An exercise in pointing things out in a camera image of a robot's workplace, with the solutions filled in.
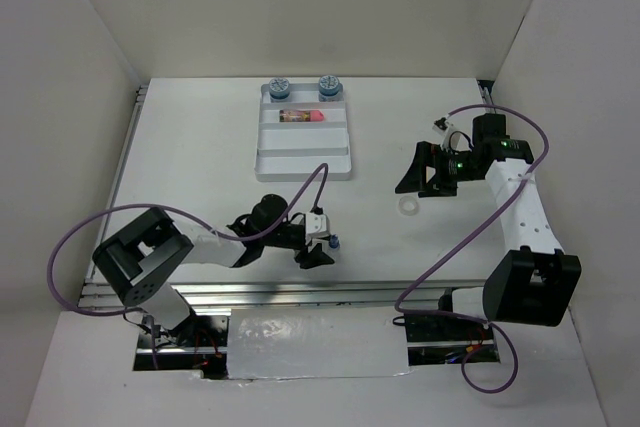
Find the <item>small blue capped bottle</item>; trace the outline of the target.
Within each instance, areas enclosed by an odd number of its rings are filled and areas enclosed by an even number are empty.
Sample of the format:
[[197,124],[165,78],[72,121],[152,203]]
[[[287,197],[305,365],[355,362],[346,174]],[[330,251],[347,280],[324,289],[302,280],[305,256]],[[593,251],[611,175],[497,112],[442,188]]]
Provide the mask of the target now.
[[331,250],[338,250],[340,248],[340,240],[337,235],[331,235],[328,240],[328,247]]

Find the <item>blue slime jar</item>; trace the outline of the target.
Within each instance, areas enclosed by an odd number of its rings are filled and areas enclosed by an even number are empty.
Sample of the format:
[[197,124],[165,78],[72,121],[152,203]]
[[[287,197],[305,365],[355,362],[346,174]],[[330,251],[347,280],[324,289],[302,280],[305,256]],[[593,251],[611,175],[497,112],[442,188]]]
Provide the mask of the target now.
[[331,74],[323,75],[318,79],[318,97],[320,102],[339,101],[343,86],[340,79]]
[[284,77],[274,77],[268,83],[268,92],[273,102],[285,102],[291,93],[290,81]]

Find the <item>pink capped glue stick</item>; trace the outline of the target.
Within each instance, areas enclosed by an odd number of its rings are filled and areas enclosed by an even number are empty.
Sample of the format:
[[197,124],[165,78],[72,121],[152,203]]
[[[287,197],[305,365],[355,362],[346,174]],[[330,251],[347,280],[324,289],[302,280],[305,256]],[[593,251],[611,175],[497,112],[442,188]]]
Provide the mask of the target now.
[[281,123],[307,123],[307,122],[323,122],[324,114],[317,109],[312,110],[296,110],[281,109],[279,111],[279,121]]

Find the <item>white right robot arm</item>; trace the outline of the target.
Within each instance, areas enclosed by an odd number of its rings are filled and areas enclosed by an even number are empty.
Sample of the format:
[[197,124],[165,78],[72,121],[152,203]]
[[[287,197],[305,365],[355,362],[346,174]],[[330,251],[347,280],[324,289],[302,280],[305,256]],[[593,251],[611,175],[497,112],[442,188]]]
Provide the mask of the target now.
[[417,143],[412,163],[396,186],[398,194],[454,197],[462,182],[484,181],[497,204],[490,217],[501,225],[505,255],[480,288],[446,292],[434,309],[436,326],[460,338],[471,321],[555,327],[560,324],[581,276],[579,258],[565,253],[546,217],[534,171],[540,163],[529,143],[511,137],[499,113],[474,118],[468,149],[453,139],[448,118],[434,123],[443,141]]

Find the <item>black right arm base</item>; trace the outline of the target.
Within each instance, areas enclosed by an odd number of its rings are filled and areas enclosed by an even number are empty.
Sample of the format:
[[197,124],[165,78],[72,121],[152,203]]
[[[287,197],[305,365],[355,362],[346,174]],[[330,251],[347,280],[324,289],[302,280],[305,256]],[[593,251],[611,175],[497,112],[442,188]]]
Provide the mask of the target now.
[[446,316],[400,314],[393,318],[392,324],[404,329],[409,344],[444,346],[483,344],[494,340],[490,328]]

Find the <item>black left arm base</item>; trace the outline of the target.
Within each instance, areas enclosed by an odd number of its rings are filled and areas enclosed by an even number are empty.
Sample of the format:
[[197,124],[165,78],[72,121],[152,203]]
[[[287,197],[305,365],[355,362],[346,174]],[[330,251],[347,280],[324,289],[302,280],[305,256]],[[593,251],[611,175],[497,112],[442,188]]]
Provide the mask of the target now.
[[148,315],[137,318],[123,315],[123,320],[138,331],[136,353],[148,355],[151,362],[169,356],[186,356],[194,366],[210,364],[226,357],[229,315],[197,315],[193,323],[179,333],[171,334]]

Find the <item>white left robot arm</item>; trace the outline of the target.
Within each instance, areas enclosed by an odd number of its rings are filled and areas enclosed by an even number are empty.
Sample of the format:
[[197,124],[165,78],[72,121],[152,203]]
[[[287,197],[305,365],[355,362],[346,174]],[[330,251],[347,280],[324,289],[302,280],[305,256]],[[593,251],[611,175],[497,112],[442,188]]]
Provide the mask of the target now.
[[152,207],[102,242],[92,259],[126,308],[140,308],[176,346],[197,334],[197,316],[169,283],[183,264],[241,268],[257,261],[264,249],[290,250],[303,270],[332,265],[339,247],[329,219],[315,206],[290,214],[286,200],[264,196],[251,212],[220,233],[199,225],[178,225],[160,207]]

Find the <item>clear tape roll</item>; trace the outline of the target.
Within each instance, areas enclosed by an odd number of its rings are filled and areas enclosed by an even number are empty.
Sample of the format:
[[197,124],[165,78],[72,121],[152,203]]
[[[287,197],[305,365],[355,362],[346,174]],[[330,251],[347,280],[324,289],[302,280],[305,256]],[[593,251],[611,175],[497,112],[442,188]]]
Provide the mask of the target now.
[[398,200],[398,211],[404,216],[415,216],[419,213],[418,199],[412,195],[404,195]]

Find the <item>white foil covered panel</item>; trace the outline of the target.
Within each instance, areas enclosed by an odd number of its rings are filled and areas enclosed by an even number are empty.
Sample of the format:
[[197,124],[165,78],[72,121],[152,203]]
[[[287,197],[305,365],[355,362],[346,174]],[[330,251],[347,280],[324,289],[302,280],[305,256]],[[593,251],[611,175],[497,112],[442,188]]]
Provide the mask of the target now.
[[232,379],[384,378],[410,372],[391,307],[235,309],[227,338]]

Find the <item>white tiered organizer tray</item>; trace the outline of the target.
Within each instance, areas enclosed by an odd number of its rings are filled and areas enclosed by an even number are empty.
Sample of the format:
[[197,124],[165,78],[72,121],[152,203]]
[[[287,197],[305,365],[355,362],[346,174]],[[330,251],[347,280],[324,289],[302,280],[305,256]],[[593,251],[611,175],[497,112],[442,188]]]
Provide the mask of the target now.
[[[316,167],[329,166],[328,178],[348,180],[352,173],[344,87],[341,99],[320,102],[318,80],[293,82],[285,102],[273,102],[268,83],[261,86],[254,172],[261,182],[294,182],[306,179]],[[323,122],[281,123],[281,109],[320,110]]]

